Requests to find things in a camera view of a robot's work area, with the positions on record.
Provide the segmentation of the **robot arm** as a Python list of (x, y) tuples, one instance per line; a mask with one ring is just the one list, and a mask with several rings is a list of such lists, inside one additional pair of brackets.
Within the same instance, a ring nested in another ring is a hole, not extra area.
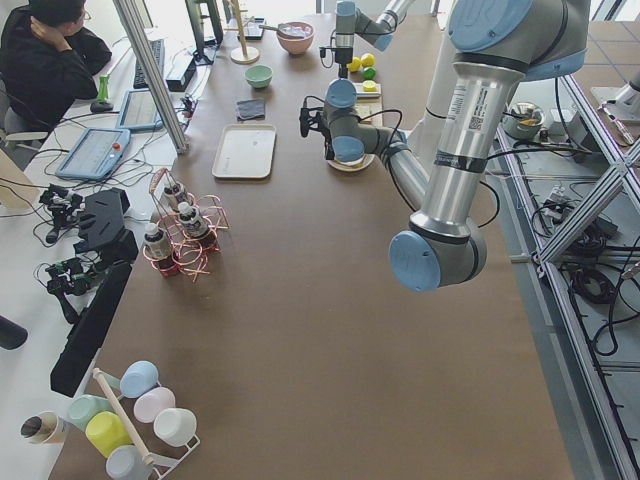
[(497, 127), (517, 86), (564, 76), (584, 62), (586, 1), (457, 1), (443, 35), (423, 119), (410, 132), (365, 123), (347, 65), (356, 38), (386, 49), (409, 3), (377, 17), (351, 1), (336, 6), (334, 58), (340, 72), (319, 107), (302, 107), (300, 131), (320, 132), (341, 163), (378, 157), (412, 207), (389, 246), (395, 277), (414, 291), (466, 282), (480, 273), (486, 244), (470, 208)]
[(353, 60), (355, 37), (359, 36), (378, 51), (384, 51), (393, 34), (404, 21), (413, 1), (390, 1), (382, 13), (373, 19), (363, 13), (354, 1), (338, 1), (335, 7), (335, 26), (329, 44), (320, 47), (320, 57), (328, 52), (338, 66), (338, 77), (349, 77), (348, 65)]

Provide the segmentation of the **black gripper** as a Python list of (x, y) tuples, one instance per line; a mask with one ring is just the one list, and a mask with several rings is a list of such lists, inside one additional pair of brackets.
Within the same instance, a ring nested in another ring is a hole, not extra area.
[[(353, 60), (353, 48), (341, 46), (321, 46), (319, 48), (321, 64), (324, 68), (330, 68), (333, 64), (338, 65), (338, 77), (347, 79), (349, 76), (348, 65)], [(328, 53), (332, 54), (332, 63), (326, 64), (324, 59)]]
[(324, 106), (309, 107), (308, 97), (302, 102), (299, 113), (299, 130), (302, 138), (306, 138), (310, 131), (319, 132), (324, 138), (324, 149), (331, 150), (331, 132), (324, 120)]

